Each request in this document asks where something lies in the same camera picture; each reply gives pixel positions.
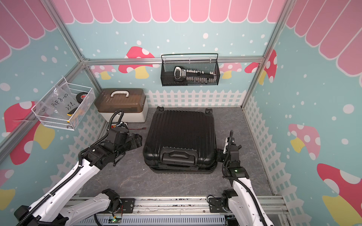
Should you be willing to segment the black ribbed hard-shell suitcase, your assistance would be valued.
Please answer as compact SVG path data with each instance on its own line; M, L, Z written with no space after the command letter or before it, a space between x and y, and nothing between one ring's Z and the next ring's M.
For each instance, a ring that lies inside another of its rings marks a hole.
M213 110L157 107L143 147L143 157L155 173L212 173L217 167Z

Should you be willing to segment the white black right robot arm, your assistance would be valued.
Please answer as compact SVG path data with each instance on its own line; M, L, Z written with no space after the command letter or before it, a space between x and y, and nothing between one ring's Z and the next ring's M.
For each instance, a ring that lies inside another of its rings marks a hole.
M222 162L223 178L230 182L232 189L222 194L222 207L233 215L235 225L239 226L273 226L261 206L251 184L249 174L241 166L239 151L241 145L235 143L233 131L225 139L223 150L218 156Z

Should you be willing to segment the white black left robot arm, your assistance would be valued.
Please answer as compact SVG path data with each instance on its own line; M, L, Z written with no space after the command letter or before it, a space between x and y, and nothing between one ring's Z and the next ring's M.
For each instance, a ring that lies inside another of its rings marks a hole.
M30 206L22 205L14 213L19 226L73 226L101 212L115 215L124 204L117 192L105 189L95 197L71 207L65 207L87 181L108 164L116 164L127 151L142 146L142 136L131 133L122 121L124 112L111 116L106 134L78 154L75 167L43 197Z

